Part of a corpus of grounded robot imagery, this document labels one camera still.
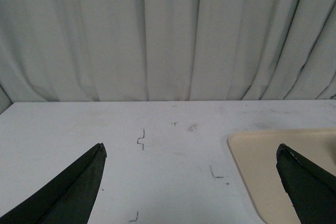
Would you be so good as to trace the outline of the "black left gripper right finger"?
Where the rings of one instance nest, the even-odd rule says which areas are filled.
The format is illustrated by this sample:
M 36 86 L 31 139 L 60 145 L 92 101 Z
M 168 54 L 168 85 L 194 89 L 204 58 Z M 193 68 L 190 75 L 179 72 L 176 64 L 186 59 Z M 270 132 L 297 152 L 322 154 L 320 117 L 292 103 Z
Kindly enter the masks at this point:
M 335 176 L 282 143 L 276 169 L 301 223 L 335 223 Z

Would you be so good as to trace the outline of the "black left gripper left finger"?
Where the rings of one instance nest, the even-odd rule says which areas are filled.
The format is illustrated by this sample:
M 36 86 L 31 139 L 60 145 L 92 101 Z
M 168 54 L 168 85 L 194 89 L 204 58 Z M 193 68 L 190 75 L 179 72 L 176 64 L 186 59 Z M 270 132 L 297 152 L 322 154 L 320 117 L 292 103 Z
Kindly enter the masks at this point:
M 18 206 L 1 223 L 87 223 L 103 177 L 107 152 L 98 143 Z

